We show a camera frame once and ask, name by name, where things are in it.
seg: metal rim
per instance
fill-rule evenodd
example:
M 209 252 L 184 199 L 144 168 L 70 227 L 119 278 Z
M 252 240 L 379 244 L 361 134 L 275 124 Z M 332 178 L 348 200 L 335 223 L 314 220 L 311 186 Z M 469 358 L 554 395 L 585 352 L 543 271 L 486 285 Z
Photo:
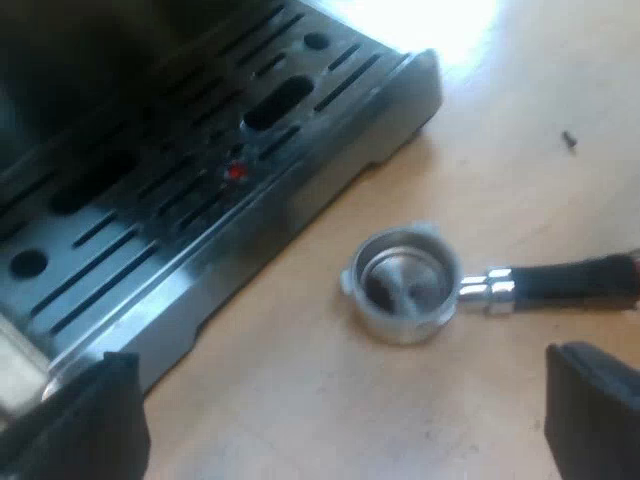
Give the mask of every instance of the metal rim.
M 437 257 L 437 260 L 449 275 L 450 285 L 446 298 L 433 310 L 419 315 L 399 315 L 385 311 L 369 298 L 362 282 L 360 264 L 363 262 L 363 255 L 368 249 L 374 246 L 373 250 L 375 252 L 375 245 L 380 243 L 381 240 L 403 235 L 420 238 L 425 245 L 432 247 L 428 249 L 413 248 L 413 250 Z M 385 255 L 387 253 L 385 249 L 382 249 L 377 255 Z M 373 268 L 370 265 L 373 263 L 373 257 L 368 261 L 365 259 L 366 268 Z M 391 343 L 412 344 L 426 340 L 453 317 L 458 297 L 458 288 L 456 286 L 460 284 L 461 278 L 462 273 L 455 252 L 442 239 L 435 228 L 428 224 L 416 224 L 409 227 L 391 228 L 366 240 L 353 256 L 349 269 L 345 271 L 343 289 L 353 297 L 361 320 L 372 333 Z

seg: countertop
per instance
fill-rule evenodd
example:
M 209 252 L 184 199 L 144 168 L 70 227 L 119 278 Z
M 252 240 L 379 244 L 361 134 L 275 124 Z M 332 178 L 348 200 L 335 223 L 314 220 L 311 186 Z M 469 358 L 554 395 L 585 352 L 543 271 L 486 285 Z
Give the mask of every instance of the countertop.
M 352 21 L 393 14 L 404 40 L 431 42 L 444 104 L 155 386 L 147 478 L 558 479 L 545 348 L 585 340 L 640 366 L 640 314 L 460 313 L 427 344 L 390 347 L 354 321 L 338 276 L 369 235 L 416 220 L 439 227 L 467 273 L 640 246 L 640 4 L 334 3 Z

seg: red light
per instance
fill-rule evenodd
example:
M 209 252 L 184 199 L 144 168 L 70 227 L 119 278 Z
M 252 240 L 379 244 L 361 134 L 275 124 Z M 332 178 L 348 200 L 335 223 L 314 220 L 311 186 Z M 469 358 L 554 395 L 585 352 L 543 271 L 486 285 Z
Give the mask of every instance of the red light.
M 231 180 L 243 180 L 249 174 L 249 169 L 242 163 L 234 163 L 227 169 L 227 175 Z

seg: black plastic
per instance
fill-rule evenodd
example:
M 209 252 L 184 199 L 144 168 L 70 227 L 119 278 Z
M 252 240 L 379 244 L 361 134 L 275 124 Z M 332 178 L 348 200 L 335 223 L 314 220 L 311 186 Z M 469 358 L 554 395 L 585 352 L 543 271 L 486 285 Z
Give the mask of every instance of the black plastic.
M 628 255 L 513 268 L 511 275 L 516 310 L 542 306 L 632 308 L 640 297 L 640 276 Z
M 547 349 L 545 434 L 564 480 L 640 478 L 640 372 L 585 343 Z
M 150 444 L 138 357 L 105 354 L 0 435 L 0 479 L 139 480 Z

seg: drip tray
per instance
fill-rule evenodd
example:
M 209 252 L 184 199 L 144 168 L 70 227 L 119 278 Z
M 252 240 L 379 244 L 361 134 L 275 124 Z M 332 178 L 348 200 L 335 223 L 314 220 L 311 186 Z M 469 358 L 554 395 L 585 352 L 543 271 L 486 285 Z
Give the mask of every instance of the drip tray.
M 2 313 L 57 382 L 135 351 L 146 389 L 440 101 L 430 51 L 303 3 L 240 11 L 4 175 Z

